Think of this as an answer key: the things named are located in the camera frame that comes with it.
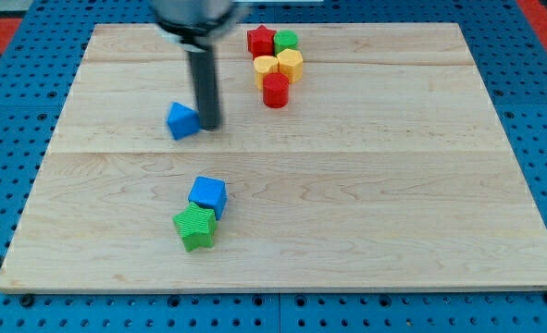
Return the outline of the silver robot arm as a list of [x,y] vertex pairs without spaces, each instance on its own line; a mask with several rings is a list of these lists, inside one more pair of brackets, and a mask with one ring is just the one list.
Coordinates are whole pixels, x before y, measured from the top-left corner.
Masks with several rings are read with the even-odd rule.
[[231,0],[150,0],[161,35],[189,52],[205,52],[251,12]]

